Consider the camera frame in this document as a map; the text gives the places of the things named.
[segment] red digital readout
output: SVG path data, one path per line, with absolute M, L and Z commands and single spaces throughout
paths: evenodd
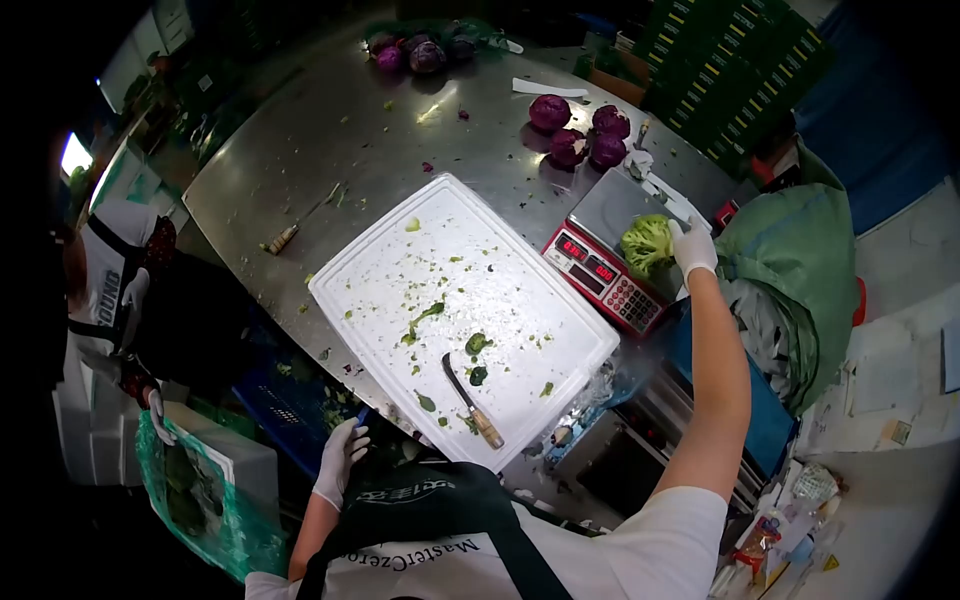
M 574 258 L 583 258 L 586 256 L 583 251 L 577 248 L 576 244 L 570 241 L 564 242 L 564 250 L 566 250 L 566 252 Z
M 600 278 L 603 279 L 604 281 L 607 281 L 607 282 L 613 281 L 613 273 L 611 273 L 608 269 L 604 268 L 602 265 L 594 269 L 593 272 L 598 274 Z

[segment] green tarp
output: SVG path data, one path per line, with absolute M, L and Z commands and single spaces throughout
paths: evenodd
M 791 395 L 797 416 L 820 396 L 847 353 L 860 293 L 853 274 L 847 192 L 798 142 L 802 184 L 745 205 L 716 240 L 717 274 L 770 293 L 790 328 Z

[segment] white cutting board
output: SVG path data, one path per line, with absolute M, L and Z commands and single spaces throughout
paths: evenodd
M 414 217 L 420 230 L 406 231 Z M 613 328 L 539 253 L 448 173 L 353 240 L 310 280 L 310 292 L 420 432 L 450 460 L 493 472 L 556 422 L 619 343 Z M 444 301 L 443 314 L 420 322 L 412 346 L 400 342 L 409 322 L 437 301 Z M 478 331 L 496 345 L 473 364 L 465 345 Z M 503 437 L 500 449 L 457 418 L 469 412 L 444 375 L 446 352 Z M 420 371 L 413 374 L 415 365 Z M 477 366 L 486 366 L 489 375 L 473 387 L 465 371 Z M 547 382 L 553 391 L 541 396 Z M 435 412 L 420 406 L 415 390 L 433 400 Z

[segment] stainless steel table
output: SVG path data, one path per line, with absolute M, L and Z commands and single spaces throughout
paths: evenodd
M 356 31 L 327 40 L 320 57 L 207 163 L 183 200 L 213 248 L 277 323 L 311 356 L 326 356 L 321 364 L 371 407 L 412 433 L 373 378 L 357 369 L 356 358 L 312 301 L 307 275 L 423 187 L 430 178 L 424 162 L 469 185 L 534 248 L 542 248 L 599 176 L 586 164 L 572 176 L 541 162 L 545 140 L 527 126 L 535 97 L 514 93 L 512 77 L 585 87 L 588 104 L 570 103 L 577 119 L 570 127 L 582 131 L 605 103 L 626 111 L 635 128 L 646 115 L 569 73 L 513 54 L 478 57 L 437 77 L 387 77 L 365 61 Z M 387 102 L 392 109 L 384 109 Z M 460 108 L 469 120 L 458 117 Z M 735 188 L 659 123 L 644 146 L 657 160 L 654 172 L 707 216 Z M 348 185 L 342 204 L 322 206 L 300 222 L 300 232 L 279 256 L 258 248 L 336 182 Z M 302 304 L 309 307 L 305 313 L 299 312 Z

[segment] cardboard box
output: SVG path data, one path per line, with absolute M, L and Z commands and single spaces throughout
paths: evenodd
M 640 106 L 640 102 L 643 101 L 643 96 L 647 92 L 647 87 L 650 86 L 650 70 L 647 67 L 645 60 L 634 56 L 629 52 L 624 52 L 623 50 L 615 50 L 617 55 L 623 61 L 624 66 L 635 76 L 637 76 L 642 82 L 643 87 L 639 85 L 632 84 L 625 80 L 622 80 L 610 73 L 604 73 L 603 71 L 598 70 L 595 66 L 592 66 L 590 69 L 590 76 L 587 81 L 606 89 L 614 96 L 626 100 L 635 107 Z

